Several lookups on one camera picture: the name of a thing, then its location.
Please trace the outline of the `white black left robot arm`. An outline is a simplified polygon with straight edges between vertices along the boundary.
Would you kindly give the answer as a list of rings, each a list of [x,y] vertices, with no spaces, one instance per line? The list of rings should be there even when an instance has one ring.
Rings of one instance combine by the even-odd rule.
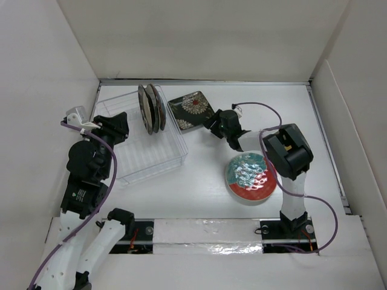
[[[116,180],[114,146],[129,137],[127,114],[88,120],[80,106],[68,111],[60,124],[83,138],[68,152],[70,175],[60,205],[57,245],[36,270],[29,289],[91,289],[112,248],[135,231],[130,211],[115,208],[105,221],[95,219],[113,187],[104,181]]]

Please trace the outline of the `blue round plate brown rim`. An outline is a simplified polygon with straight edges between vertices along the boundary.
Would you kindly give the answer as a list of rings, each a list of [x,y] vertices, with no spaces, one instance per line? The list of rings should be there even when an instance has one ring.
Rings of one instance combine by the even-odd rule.
[[[165,105],[163,103],[163,100],[157,91],[156,87],[151,84],[151,88],[154,92],[155,98],[157,100],[157,106],[158,106],[158,111],[159,111],[159,124],[160,124],[160,130],[164,130],[166,127],[166,109]]]

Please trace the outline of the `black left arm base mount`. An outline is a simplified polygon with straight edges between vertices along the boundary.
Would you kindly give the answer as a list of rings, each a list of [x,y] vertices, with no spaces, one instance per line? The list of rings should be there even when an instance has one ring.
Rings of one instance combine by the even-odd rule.
[[[110,254],[152,254],[153,253],[153,219],[137,219],[134,229],[126,233],[109,252]]]

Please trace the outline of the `cream round plate tree design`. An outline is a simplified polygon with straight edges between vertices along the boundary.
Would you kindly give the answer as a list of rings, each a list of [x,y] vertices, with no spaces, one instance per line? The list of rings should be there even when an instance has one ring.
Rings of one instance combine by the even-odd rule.
[[[152,121],[153,132],[158,133],[160,130],[160,111],[158,108],[158,101],[153,90],[152,84],[148,84],[146,86],[146,92],[149,94],[151,98],[151,111],[153,112],[154,120]]]

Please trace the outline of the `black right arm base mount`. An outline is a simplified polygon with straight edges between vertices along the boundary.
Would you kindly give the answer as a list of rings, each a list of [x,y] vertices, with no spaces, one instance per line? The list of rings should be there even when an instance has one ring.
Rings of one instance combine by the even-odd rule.
[[[309,253],[318,249],[312,220],[294,232],[285,231],[279,219],[259,221],[255,234],[261,236],[263,253]]]

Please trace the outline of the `round plate black checkered rim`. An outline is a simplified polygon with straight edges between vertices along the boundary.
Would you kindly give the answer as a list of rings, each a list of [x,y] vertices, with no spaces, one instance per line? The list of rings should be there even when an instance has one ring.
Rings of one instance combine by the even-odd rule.
[[[138,85],[138,102],[140,105],[141,116],[144,126],[149,135],[153,134],[152,121],[154,120],[153,112],[151,111],[151,98],[146,92],[143,85]]]

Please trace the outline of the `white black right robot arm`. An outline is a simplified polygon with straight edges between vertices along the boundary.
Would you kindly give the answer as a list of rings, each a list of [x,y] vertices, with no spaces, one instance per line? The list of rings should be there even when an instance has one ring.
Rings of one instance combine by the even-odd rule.
[[[279,212],[279,230],[285,237],[294,237],[307,223],[305,208],[306,173],[313,160],[312,151],[299,127],[282,124],[272,134],[264,131],[244,130],[239,115],[233,110],[218,110],[203,123],[218,138],[226,139],[238,152],[259,151],[281,177],[282,207]]]

